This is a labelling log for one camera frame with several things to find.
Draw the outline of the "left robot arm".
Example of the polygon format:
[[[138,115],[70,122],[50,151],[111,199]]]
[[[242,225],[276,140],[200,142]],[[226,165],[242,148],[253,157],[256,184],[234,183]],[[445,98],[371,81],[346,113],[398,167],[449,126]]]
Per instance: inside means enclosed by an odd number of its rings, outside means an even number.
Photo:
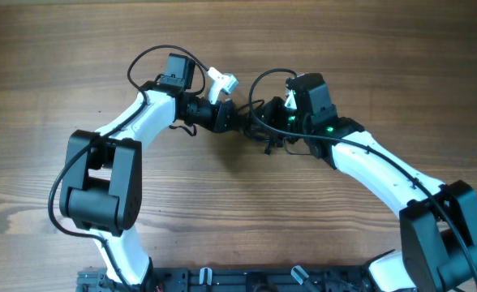
[[[102,288],[112,291],[158,291],[161,284],[143,249],[135,222],[142,203],[142,156],[156,136],[181,119],[222,131],[228,125],[221,93],[231,94],[238,81],[203,65],[195,56],[170,54],[166,70],[137,86],[134,103],[113,122],[95,131],[75,131],[67,145],[66,163],[49,194],[76,229],[67,231],[97,243],[105,261]]]

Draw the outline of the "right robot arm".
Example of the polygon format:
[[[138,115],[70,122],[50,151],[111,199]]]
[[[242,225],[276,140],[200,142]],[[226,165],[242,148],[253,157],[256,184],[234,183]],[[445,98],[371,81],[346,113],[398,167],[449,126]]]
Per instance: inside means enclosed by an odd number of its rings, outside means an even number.
[[[286,80],[286,98],[252,118],[283,141],[303,140],[311,155],[364,185],[397,217],[401,248],[367,267],[378,291],[450,291],[468,280],[477,289],[477,194],[447,184],[382,147],[364,126],[340,117],[319,73]]]

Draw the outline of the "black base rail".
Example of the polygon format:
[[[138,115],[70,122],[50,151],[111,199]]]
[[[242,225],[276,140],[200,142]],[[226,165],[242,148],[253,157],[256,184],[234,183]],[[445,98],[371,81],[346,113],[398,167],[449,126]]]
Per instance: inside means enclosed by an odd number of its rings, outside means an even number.
[[[125,286],[104,269],[78,273],[76,289],[83,292],[252,292],[252,291],[380,291],[366,266],[310,268],[299,281],[288,268],[188,269],[155,268],[142,284]]]

